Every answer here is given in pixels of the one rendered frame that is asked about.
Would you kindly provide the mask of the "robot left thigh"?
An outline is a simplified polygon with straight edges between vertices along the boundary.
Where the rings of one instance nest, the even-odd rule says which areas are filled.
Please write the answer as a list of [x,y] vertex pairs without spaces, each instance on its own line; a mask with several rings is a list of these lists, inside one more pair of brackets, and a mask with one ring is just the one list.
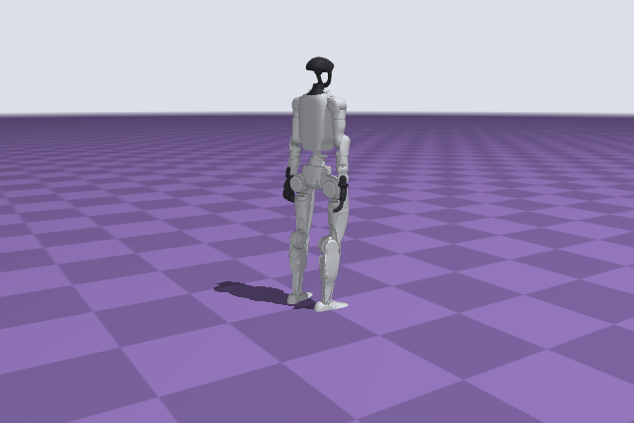
[[296,231],[292,235],[291,242],[294,248],[301,249],[305,248],[309,243],[309,232],[315,203],[315,191],[313,188],[303,185],[302,172],[291,177],[290,187],[293,191],[298,192],[294,199]]

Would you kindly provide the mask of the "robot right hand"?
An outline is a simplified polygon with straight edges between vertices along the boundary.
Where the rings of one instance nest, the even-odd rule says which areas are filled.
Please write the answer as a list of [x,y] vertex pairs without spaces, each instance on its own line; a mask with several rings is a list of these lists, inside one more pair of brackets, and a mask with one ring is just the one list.
[[344,175],[340,176],[338,186],[341,188],[341,195],[340,195],[340,199],[339,199],[341,202],[340,202],[340,206],[338,208],[333,209],[334,210],[333,212],[339,212],[340,210],[342,210],[344,201],[346,200],[347,187],[349,186],[349,184],[347,184],[347,178]]

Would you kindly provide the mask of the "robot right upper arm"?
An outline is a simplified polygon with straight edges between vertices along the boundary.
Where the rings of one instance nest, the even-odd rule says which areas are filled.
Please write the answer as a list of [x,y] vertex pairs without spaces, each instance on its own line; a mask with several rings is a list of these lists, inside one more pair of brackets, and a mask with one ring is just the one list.
[[[327,97],[328,109],[332,113],[332,126],[334,134],[334,146],[339,149],[341,139],[346,136],[344,131],[346,128],[346,111],[347,102],[343,98]],[[348,137],[348,136],[347,136]]]

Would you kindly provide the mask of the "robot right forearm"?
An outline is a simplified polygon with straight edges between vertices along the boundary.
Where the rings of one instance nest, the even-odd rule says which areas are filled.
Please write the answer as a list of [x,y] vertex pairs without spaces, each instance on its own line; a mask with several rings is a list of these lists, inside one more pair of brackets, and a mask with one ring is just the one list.
[[340,150],[335,152],[336,168],[338,172],[338,177],[337,177],[338,182],[341,175],[344,175],[347,178],[347,182],[349,181],[347,172],[349,171],[348,155],[349,155],[350,143],[351,143],[350,138],[347,136],[344,136],[341,139]]

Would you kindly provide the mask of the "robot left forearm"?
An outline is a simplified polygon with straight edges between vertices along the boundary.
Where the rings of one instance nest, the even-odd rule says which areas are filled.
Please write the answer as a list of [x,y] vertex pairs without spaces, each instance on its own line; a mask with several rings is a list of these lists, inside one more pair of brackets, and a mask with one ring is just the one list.
[[289,160],[288,160],[288,166],[290,167],[290,175],[296,175],[297,174],[297,169],[300,166],[300,152],[301,152],[301,147],[300,145],[295,145],[290,138],[290,142],[289,142]]

